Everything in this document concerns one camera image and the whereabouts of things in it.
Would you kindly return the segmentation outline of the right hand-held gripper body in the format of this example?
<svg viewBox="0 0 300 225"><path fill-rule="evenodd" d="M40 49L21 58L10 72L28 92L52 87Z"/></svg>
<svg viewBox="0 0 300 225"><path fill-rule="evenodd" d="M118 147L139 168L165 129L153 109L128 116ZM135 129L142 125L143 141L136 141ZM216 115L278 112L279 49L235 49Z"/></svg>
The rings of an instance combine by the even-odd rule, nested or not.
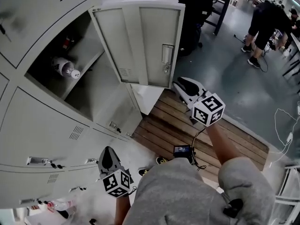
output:
<svg viewBox="0 0 300 225"><path fill-rule="evenodd" d="M173 88L180 101L186 105L186 114L192 124L200 123L205 127L209 127L222 118L225 104L216 93L209 92L200 82L191 78L187 79L199 87L199 94L186 94L178 80L172 83Z"/></svg>

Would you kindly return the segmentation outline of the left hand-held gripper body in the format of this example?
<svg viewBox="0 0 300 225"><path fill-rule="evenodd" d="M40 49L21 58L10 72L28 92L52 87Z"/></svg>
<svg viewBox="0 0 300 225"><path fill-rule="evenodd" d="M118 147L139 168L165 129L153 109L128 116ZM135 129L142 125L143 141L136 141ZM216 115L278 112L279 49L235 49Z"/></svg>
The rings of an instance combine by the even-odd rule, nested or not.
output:
<svg viewBox="0 0 300 225"><path fill-rule="evenodd" d="M114 198L128 196L131 191L130 185L133 183L129 170L126 170L124 166L121 165L120 159L116 153L115 166L112 169L105 169L102 166L103 151L97 165L105 192Z"/></svg>

